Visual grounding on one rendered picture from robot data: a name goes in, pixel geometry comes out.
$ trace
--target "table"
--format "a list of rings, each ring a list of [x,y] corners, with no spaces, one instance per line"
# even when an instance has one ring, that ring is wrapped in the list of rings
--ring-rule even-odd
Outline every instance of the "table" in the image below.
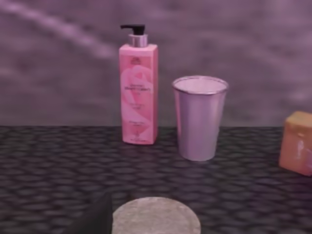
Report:
[[[190,162],[175,128],[135,146],[120,127],[0,127],[0,233],[60,233],[107,190],[114,209],[177,199],[203,234],[312,233],[312,179],[277,166],[281,137],[282,128],[222,128],[216,157]]]

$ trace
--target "bottle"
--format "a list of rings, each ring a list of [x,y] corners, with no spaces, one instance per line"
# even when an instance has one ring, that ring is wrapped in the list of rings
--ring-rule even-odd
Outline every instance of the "bottle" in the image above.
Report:
[[[122,140],[154,144],[157,130],[158,48],[148,44],[145,25],[127,24],[129,44],[119,49]]]

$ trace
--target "gray circular object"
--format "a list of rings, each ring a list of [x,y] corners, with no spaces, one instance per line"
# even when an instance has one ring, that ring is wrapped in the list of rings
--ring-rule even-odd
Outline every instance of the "gray circular object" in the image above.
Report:
[[[200,234],[196,214],[181,202],[164,197],[130,201],[113,216],[112,234]]]

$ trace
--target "gray wall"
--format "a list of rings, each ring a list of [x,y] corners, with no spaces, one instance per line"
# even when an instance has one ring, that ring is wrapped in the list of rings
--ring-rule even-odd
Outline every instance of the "gray wall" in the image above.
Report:
[[[312,112],[311,12],[311,0],[1,0],[0,125],[120,125],[122,23],[145,23],[160,47],[160,125],[175,125],[171,82],[193,74],[230,84],[223,125],[282,125]]]

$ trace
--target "pump dispenser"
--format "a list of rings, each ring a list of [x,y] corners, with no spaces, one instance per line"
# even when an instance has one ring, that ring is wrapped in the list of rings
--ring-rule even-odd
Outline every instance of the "pump dispenser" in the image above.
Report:
[[[158,47],[148,44],[144,24],[120,27],[133,31],[119,49],[122,140],[151,145],[158,134]]]
[[[131,28],[133,33],[129,34],[129,44],[132,47],[147,47],[148,40],[147,34],[144,34],[145,25],[144,24],[124,24],[120,26],[121,29]]]

